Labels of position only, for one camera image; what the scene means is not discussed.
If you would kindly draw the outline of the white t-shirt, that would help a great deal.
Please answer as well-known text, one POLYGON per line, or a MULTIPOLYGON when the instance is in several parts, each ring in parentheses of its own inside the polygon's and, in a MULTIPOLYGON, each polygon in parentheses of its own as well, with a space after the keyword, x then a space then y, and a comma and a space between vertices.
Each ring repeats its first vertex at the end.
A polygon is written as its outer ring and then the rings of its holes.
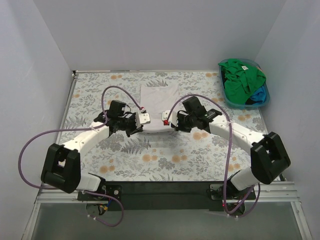
POLYGON ((150 123, 143 126, 143 132, 157 134, 174 131, 170 126, 164 125, 162 113, 170 110, 178 99, 179 86, 177 83, 158 87, 142 85, 140 88, 140 105, 150 115, 150 123))

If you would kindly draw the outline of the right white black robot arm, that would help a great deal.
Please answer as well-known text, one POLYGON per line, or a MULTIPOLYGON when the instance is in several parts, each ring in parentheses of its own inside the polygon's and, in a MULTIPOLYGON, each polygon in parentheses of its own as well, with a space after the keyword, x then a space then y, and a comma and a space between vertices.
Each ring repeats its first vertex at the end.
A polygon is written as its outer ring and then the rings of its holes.
POLYGON ((229 149, 235 144, 250 156, 250 166, 225 176, 223 185, 214 191, 215 195, 237 199, 256 184, 271 184, 291 165, 283 141, 277 133, 263 134, 234 123, 222 108, 206 110, 199 98, 199 94, 182 97, 180 101, 184 109, 178 112, 171 109, 168 115, 163 116, 164 125, 186 133, 192 128, 204 130, 228 140, 229 149))

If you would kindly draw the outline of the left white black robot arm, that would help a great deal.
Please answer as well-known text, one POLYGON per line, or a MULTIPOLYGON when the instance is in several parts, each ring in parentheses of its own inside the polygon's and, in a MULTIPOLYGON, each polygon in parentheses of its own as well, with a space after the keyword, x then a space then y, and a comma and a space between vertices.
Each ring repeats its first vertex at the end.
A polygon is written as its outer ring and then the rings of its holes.
POLYGON ((125 108, 126 103, 113 100, 109 109, 101 112, 87 130, 61 145, 52 144, 47 150, 41 181, 68 194, 89 191, 95 200, 103 199, 107 193, 103 178, 82 171, 81 158, 117 131, 124 131, 130 137, 142 132, 143 126, 151 122, 144 108, 139 112, 125 111, 125 108))

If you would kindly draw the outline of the floral patterned tablecloth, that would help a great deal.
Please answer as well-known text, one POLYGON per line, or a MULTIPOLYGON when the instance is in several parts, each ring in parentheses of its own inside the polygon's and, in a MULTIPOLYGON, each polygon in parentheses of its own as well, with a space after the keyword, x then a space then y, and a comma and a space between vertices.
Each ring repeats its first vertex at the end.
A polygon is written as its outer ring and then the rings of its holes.
MULTIPOLYGON (((166 87, 178 84, 179 95, 200 94, 207 108, 223 107, 231 120, 253 131, 266 133, 258 109, 231 109, 222 92, 216 71, 183 72, 88 72, 78 73, 64 117, 59 142, 78 135, 112 100, 127 103, 135 111, 141 86, 166 87)), ((194 128, 191 133, 137 133, 123 131, 101 141, 81 158, 81 169, 107 181, 221 181, 247 168, 250 156, 236 145, 227 157, 228 142, 194 128)))

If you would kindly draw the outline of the green t-shirt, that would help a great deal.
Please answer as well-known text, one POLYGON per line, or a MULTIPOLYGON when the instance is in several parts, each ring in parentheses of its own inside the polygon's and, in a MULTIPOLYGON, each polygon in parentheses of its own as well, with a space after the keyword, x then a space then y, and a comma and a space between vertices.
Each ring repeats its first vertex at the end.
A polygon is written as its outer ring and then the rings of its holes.
POLYGON ((229 58, 218 65, 224 74, 225 96, 234 104, 246 104, 266 83, 266 75, 260 68, 238 58, 229 58))

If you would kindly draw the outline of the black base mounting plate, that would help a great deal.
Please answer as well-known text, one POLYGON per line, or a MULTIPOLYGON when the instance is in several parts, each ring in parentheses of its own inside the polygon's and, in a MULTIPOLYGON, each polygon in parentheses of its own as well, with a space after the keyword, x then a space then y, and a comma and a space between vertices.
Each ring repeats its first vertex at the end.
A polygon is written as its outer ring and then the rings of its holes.
POLYGON ((118 199, 125 210, 224 211, 213 191, 222 181, 106 181, 97 190, 118 199))

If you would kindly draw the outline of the blue t-shirt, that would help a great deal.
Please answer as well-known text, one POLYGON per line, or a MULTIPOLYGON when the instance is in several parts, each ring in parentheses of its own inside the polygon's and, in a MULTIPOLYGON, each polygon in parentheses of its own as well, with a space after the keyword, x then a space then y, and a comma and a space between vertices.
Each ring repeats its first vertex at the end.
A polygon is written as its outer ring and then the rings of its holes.
POLYGON ((266 88, 261 86, 253 95, 245 102, 246 105, 261 105, 265 103, 267 98, 266 88))

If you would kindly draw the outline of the blue plastic laundry basket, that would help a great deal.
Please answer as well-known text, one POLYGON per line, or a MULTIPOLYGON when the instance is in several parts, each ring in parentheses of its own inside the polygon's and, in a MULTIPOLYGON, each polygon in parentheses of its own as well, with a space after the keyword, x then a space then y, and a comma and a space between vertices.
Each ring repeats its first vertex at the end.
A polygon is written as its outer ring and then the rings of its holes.
POLYGON ((256 62, 229 58, 222 60, 218 67, 223 96, 230 108, 252 110, 269 102, 267 78, 256 62))

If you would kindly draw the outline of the aluminium frame rail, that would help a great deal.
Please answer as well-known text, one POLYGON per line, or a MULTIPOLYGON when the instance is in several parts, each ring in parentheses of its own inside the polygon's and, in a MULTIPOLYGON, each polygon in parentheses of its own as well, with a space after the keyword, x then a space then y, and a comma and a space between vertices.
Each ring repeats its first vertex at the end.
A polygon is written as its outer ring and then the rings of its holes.
MULTIPOLYGON (((258 201, 266 202, 301 202, 295 183, 276 181, 269 185, 260 184, 258 201)), ((35 203, 106 203, 103 200, 78 200, 78 192, 65 193, 62 190, 41 190, 35 203)))

